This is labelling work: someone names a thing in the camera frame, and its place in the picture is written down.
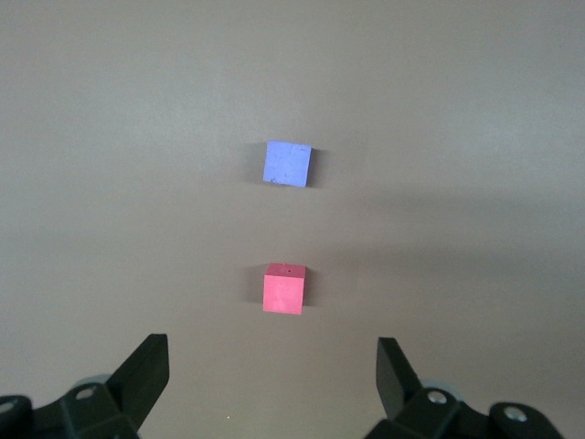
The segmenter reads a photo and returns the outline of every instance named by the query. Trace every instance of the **wooden block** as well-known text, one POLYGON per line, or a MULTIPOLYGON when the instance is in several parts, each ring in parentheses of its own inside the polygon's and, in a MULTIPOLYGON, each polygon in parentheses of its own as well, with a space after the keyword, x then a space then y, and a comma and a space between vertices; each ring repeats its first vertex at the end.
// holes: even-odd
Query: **wooden block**
POLYGON ((264 274, 264 311, 302 314, 306 267, 271 263, 264 274))
POLYGON ((266 147, 264 181, 306 187, 312 148, 270 140, 266 147))

